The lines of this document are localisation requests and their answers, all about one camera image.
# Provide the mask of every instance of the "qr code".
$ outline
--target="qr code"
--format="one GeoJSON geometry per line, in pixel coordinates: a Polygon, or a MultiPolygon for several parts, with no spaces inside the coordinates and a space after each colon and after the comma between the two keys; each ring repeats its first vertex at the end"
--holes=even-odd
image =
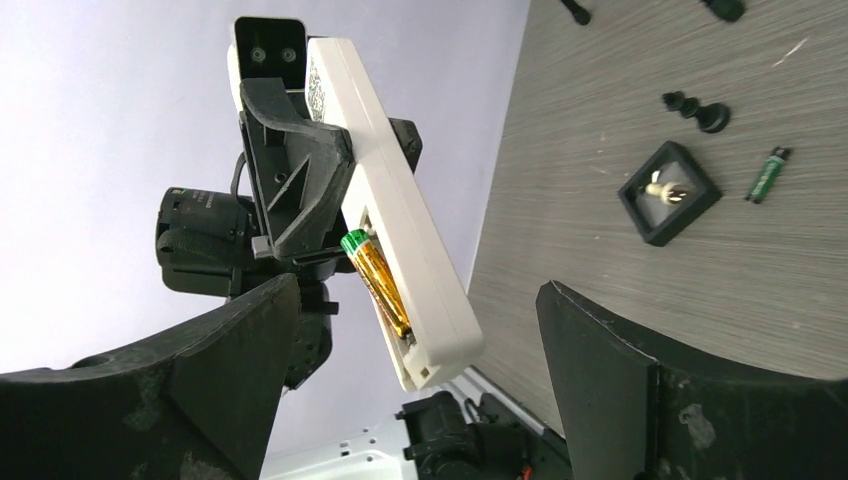
{"type": "Polygon", "coordinates": [[[312,120],[316,122],[324,121],[324,90],[321,88],[321,77],[318,75],[318,68],[315,62],[309,62],[309,78],[307,80],[306,90],[308,93],[306,101],[309,103],[309,112],[312,114],[312,120]]]}

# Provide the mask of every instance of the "scratch on table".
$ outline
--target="scratch on table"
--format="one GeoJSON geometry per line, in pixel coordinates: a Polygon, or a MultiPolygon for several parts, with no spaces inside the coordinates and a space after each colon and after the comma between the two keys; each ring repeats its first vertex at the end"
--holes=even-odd
{"type": "Polygon", "coordinates": [[[798,45],[795,45],[795,47],[793,47],[793,48],[792,48],[792,50],[789,50],[789,51],[786,53],[786,55],[784,55],[784,56],[783,56],[783,58],[781,58],[780,60],[778,60],[777,62],[775,62],[775,64],[774,64],[774,65],[772,65],[772,66],[771,66],[771,68],[774,68],[774,67],[776,67],[776,66],[780,65],[781,63],[785,62],[785,61],[786,61],[786,59],[787,59],[787,58],[789,58],[789,56],[790,56],[790,55],[792,55],[793,53],[795,53],[795,52],[797,52],[798,50],[800,50],[800,49],[801,49],[801,47],[803,47],[803,46],[804,46],[804,44],[805,44],[805,43],[807,43],[807,40],[809,40],[809,39],[810,39],[810,37],[807,37],[807,38],[805,38],[805,39],[801,40],[800,42],[798,42],[798,45]]]}

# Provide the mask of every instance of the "black chess piece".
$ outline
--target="black chess piece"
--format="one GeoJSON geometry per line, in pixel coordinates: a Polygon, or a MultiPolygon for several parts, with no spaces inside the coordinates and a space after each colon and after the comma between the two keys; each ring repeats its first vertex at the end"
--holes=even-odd
{"type": "Polygon", "coordinates": [[[704,133],[718,133],[730,122],[730,107],[723,103],[702,107],[697,98],[686,97],[683,92],[666,93],[662,99],[670,112],[680,112],[683,118],[695,117],[704,133]]]}
{"type": "Polygon", "coordinates": [[[560,0],[565,8],[571,12],[571,16],[574,17],[574,21],[579,23],[580,25],[589,25],[589,22],[592,21],[592,14],[589,13],[588,10],[581,7],[577,0],[560,0]]]}
{"type": "Polygon", "coordinates": [[[716,17],[728,23],[733,23],[745,13],[745,4],[742,0],[701,0],[716,17]]]}

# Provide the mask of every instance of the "small black frame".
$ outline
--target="small black frame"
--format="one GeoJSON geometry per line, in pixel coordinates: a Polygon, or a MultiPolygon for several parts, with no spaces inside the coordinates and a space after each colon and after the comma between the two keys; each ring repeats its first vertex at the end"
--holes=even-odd
{"type": "Polygon", "coordinates": [[[639,171],[631,175],[618,191],[618,196],[645,243],[662,247],[712,207],[722,197],[722,192],[683,145],[669,140],[639,168],[639,171]],[[654,227],[636,205],[636,198],[643,186],[651,182],[653,172],[670,163],[680,166],[689,177],[694,191],[674,212],[654,227]]]}

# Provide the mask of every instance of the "aa battery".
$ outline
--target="aa battery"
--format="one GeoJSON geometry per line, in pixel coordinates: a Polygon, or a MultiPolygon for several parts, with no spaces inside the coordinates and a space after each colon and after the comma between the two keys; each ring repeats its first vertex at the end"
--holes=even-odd
{"type": "Polygon", "coordinates": [[[411,332],[409,316],[400,299],[389,264],[365,230],[354,230],[342,237],[342,248],[371,291],[374,301],[398,337],[411,332]]]}
{"type": "Polygon", "coordinates": [[[792,151],[784,147],[777,147],[772,150],[771,155],[766,159],[766,163],[754,180],[754,184],[751,185],[748,195],[745,196],[746,201],[762,203],[765,200],[766,195],[774,185],[774,181],[777,180],[777,176],[780,175],[780,171],[789,160],[790,153],[792,151]]]}

